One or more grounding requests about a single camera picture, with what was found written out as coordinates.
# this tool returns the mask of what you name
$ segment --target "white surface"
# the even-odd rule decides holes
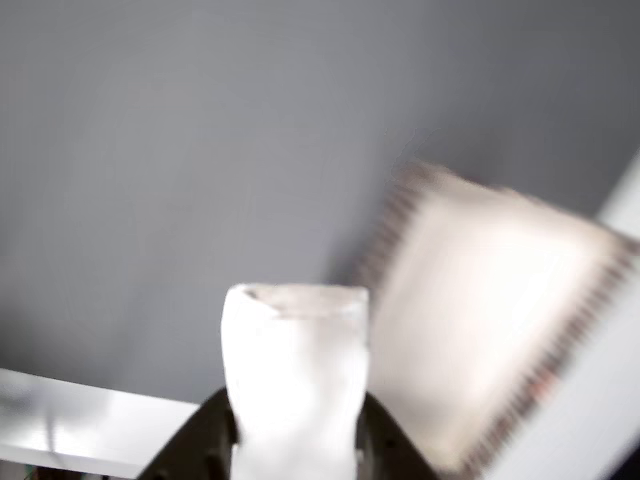
[[[377,298],[369,386],[424,457],[455,472],[587,304],[620,242],[539,202],[429,175]]]
[[[640,237],[640,156],[599,218]],[[640,280],[610,310],[547,408],[504,452],[488,480],[600,480],[640,436]]]
[[[0,369],[0,459],[133,478],[196,409]]]

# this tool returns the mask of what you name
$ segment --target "black object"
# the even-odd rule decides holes
[[[238,442],[226,389],[183,425],[138,480],[226,480]],[[367,394],[358,419],[358,480],[437,480],[387,411]]]

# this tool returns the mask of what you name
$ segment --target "gray wall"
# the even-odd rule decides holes
[[[630,1],[0,1],[5,368],[200,401],[228,286],[342,278],[396,162],[593,214],[639,139]]]

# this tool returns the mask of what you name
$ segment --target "black holder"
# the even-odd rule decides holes
[[[238,442],[226,389],[207,400],[145,468],[138,480],[227,480]],[[356,435],[358,480],[437,480],[411,441],[367,394]]]

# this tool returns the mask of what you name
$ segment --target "gray ceiling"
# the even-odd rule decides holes
[[[636,2],[0,0],[0,367],[200,401],[241,281],[340,279],[418,155],[593,214]]]

